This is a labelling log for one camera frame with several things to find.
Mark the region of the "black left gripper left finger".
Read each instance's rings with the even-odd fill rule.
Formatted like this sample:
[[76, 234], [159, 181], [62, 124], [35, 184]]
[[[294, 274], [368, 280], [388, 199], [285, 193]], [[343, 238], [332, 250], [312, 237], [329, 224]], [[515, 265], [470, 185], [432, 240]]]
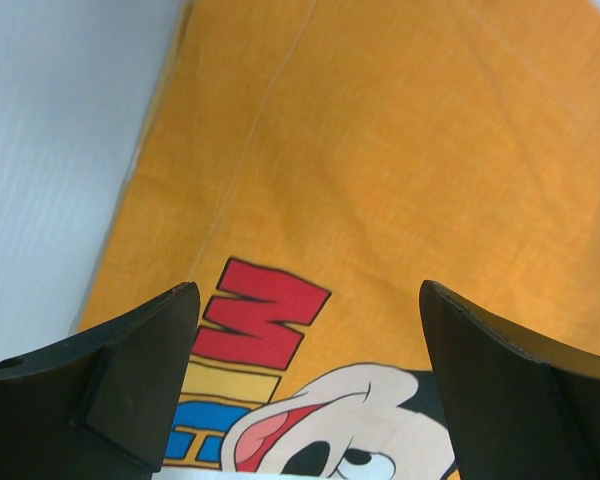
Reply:
[[149, 479], [162, 468], [200, 308], [195, 283], [0, 362], [0, 479]]

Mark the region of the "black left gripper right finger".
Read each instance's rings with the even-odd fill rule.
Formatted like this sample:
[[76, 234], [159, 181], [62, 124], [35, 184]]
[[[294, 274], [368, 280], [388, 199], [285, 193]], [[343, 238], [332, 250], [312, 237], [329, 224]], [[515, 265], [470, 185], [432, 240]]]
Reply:
[[427, 280], [424, 337], [464, 479], [600, 479], [600, 356]]

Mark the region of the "orange cartoon mouse placemat cloth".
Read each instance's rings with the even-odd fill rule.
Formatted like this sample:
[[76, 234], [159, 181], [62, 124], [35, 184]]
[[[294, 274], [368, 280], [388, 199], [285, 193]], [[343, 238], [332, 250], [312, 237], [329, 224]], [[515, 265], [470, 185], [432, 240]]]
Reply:
[[82, 320], [198, 286], [161, 477], [446, 477], [426, 280], [600, 355], [600, 9], [196, 2]]

